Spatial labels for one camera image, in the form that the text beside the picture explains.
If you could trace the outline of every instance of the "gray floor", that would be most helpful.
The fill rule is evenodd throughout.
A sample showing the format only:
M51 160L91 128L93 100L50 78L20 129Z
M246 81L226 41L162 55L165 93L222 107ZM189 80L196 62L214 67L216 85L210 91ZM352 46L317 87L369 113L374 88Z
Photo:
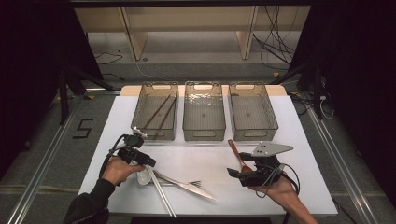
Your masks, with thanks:
M267 33L257 33L265 38ZM186 80L219 80L223 83L236 80L274 79L274 72L284 74L285 70L269 69L262 64L278 68L287 68L275 57L264 52L261 57L260 46L253 41L248 60L242 60L234 33L153 33L148 37L142 60L134 63L126 38L123 34L89 34L92 50L96 55L110 52L122 55L122 58L111 64L100 64L104 74L123 77L120 80L112 75L105 75L105 81L115 87L139 84L147 80L173 79L183 83ZM295 48L299 38L298 32L288 35L288 45ZM97 58L99 63L107 63L119 56L103 55ZM284 83L287 91L296 91L298 76ZM87 88L96 86L84 82ZM59 223L64 217L69 203L76 197L80 184L91 162L93 152L106 123L108 112L116 94L99 92L89 94L82 100L70 100L76 106L63 141L57 149L50 167L40 183L37 195L32 204L28 205L23 223ZM296 103L296 112L304 111L301 104ZM46 117L37 127L32 136L29 150L21 152L13 162L5 177L0 182L0 223L7 223L13 209L24 193L26 186L35 175L42 158L52 146L51 140L56 135L60 120L60 102L54 99ZM92 128L89 137L76 139L85 132L78 131L82 119ZM318 162L327 187L333 198L358 223L365 223L359 209L354 204L348 189L337 171L328 149L321 140L317 127L310 113L300 116L301 123L309 144ZM367 199L377 223L396 223L394 208L386 195L372 177L362 158L355 150L345 127L336 115L332 119L324 119L323 123L332 135L334 143L342 157L347 161L347 167L355 178L357 185ZM111 216L109 223L129 223L130 217ZM281 223L282 217L272 217L273 223ZM320 223L352 223L343 211L336 217L318 217Z

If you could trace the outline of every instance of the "black sleeve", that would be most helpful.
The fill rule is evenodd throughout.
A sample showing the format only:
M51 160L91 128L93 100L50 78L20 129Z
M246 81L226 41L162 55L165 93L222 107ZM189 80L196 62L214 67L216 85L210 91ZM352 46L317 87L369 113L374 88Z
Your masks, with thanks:
M90 194L82 193L70 203L64 223L107 223L108 198L115 186L105 179L98 179Z

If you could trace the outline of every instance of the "white table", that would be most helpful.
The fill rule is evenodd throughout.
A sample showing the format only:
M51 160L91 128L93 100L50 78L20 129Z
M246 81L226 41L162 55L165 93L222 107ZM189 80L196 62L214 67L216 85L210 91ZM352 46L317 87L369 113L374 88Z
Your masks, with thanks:
M131 122L137 96L118 96L109 113L106 126L83 180L80 192L91 192L108 152L122 134L131 134ZM291 145L294 150L278 154L280 162L294 168L301 181L300 198L314 216L335 216L337 210L308 145L304 130L289 96L270 96L279 129L273 143ZM155 169L176 180L201 180L201 188L214 196L208 200L177 187L163 187L178 217L270 217L285 214L270 198L256 196L242 187L239 180L229 177L227 168L239 170L240 164L228 146L232 139L229 106L224 97L226 132L222 142L185 142L182 131L182 98L178 101L177 137L175 141L146 141L141 151L157 161ZM240 152L252 152L258 142L235 142ZM288 168L285 171L296 180ZM109 211L132 216L162 216L169 214L154 186L140 186L131 175L109 199Z

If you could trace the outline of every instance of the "finger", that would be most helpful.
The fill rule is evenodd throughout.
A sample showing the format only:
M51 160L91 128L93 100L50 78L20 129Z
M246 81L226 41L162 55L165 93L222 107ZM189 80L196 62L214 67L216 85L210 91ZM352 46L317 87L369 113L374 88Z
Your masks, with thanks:
M140 172L140 171L145 170L145 167L142 166L142 165L131 165L130 167L131 167L131 172L132 173L133 172Z
M249 189L253 189L256 191L263 191L263 190L268 190L268 187L265 186L247 186Z

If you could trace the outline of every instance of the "metal rail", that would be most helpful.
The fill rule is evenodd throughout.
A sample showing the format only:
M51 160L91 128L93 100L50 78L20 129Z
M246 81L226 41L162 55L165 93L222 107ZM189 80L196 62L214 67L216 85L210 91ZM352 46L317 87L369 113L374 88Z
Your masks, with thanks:
M332 162L334 163L338 174L341 176L341 180L343 181L346 190L352 199L352 202L355 204L356 209L361 216L361 220L365 224L378 223L369 202L363 195L361 188L353 177L353 174L349 171L349 168L347 167L343 156L339 152L337 145L332 140L332 136L327 130L323 120L319 120L317 115L311 108L308 109L308 114L314 122L315 127L317 128L320 138L322 139L327 151L329 152Z
M44 180L44 177L47 174L50 165L52 164L53 159L58 152L58 149L64 140L64 136L66 131L68 130L71 120L73 120L74 114L78 105L82 102L82 96L77 96L74 100L72 105L70 106L70 116L67 118L65 123L58 128L55 136L52 139L52 142L47 149L43 159L41 160L40 164L38 165L35 174L32 177L32 180L26 187L26 190L22 194L21 198L15 205L9 219L8 224L17 224L22 223L30 206L32 205L33 199L35 198L37 191Z

